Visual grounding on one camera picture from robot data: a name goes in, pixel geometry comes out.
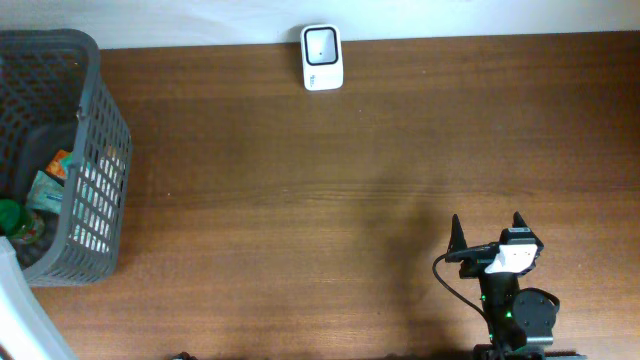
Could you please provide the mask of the teal wipes packet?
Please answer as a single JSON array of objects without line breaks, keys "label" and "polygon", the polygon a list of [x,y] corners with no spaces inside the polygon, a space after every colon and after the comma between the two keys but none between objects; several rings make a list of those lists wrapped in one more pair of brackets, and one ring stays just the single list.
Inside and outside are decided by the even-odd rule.
[{"label": "teal wipes packet", "polygon": [[62,209],[64,187],[45,172],[38,171],[27,194],[26,207],[59,214]]}]

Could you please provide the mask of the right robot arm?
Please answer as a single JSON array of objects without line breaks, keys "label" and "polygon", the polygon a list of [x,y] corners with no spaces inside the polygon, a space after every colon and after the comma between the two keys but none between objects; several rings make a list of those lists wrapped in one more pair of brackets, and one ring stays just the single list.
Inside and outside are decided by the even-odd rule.
[{"label": "right robot arm", "polygon": [[[501,231],[498,241],[473,247],[467,245],[459,217],[452,216],[447,251],[434,260],[432,271],[445,289],[478,312],[487,325],[490,342],[473,348],[471,356],[474,359],[584,357],[572,351],[547,350],[554,342],[553,328],[561,302],[547,291],[519,285],[519,279],[535,268],[543,249],[543,242],[518,212],[513,214],[512,225]],[[479,281],[479,306],[441,278],[437,266],[442,261],[458,263],[460,278]]]}]

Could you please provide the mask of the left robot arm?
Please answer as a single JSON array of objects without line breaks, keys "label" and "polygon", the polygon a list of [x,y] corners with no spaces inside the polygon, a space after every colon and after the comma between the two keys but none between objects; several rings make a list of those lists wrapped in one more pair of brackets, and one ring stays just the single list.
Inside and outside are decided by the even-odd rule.
[{"label": "left robot arm", "polygon": [[77,359],[27,285],[15,249],[1,238],[1,354],[9,359]]}]

